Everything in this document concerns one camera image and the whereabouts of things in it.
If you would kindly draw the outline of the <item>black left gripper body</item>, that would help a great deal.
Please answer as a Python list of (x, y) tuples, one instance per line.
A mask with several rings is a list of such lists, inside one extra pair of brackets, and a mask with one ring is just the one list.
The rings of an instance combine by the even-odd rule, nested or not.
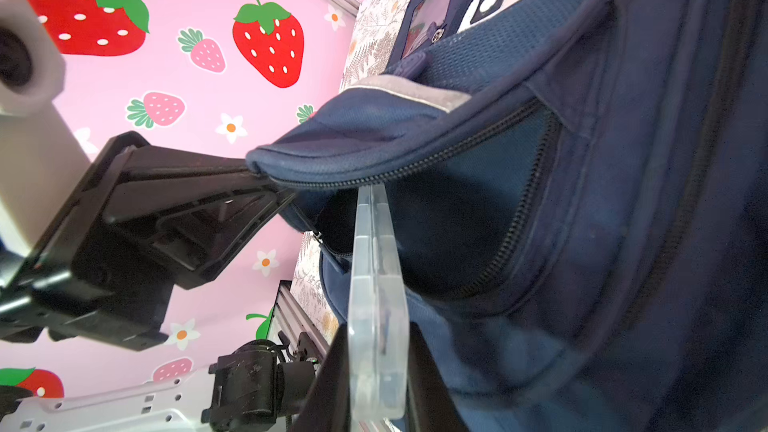
[(1, 338), (160, 345), (173, 289), (214, 281), (294, 196), (241, 159), (115, 136), (32, 252), (2, 253)]

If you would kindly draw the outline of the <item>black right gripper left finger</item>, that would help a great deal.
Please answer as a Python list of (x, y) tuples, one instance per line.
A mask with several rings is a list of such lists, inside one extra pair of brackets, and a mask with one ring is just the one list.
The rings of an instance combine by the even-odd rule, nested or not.
[(347, 324), (337, 330), (307, 400), (290, 432), (349, 432), (350, 373)]

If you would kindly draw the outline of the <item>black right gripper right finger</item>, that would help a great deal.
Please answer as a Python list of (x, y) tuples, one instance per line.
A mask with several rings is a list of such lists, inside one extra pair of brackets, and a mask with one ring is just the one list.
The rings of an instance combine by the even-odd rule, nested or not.
[(405, 430), (467, 432), (419, 326), (409, 324)]

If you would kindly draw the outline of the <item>clear plastic pencil case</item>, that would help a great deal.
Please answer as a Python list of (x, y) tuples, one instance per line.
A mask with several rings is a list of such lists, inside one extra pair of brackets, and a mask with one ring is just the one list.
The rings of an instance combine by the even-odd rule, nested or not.
[(404, 416), (409, 313), (386, 189), (358, 190), (348, 302), (351, 416)]

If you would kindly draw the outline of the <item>navy blue student backpack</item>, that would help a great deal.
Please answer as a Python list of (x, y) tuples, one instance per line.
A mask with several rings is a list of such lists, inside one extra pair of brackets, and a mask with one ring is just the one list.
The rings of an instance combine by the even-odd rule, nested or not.
[(468, 429), (766, 429), (767, 0), (460, 0), (246, 161), (342, 321), (384, 185)]

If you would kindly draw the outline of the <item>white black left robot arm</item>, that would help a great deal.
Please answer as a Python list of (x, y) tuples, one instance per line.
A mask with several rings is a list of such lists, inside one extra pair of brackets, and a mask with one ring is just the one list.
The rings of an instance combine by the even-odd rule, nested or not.
[[(82, 337), (141, 352), (169, 338), (175, 288), (216, 280), (292, 190), (240, 159), (112, 138), (28, 253), (1, 253), (1, 337)], [(269, 431), (298, 416), (326, 353), (287, 286), (259, 335), (213, 363), (175, 359), (139, 386), (66, 397), (52, 376), (1, 383), (5, 431)]]

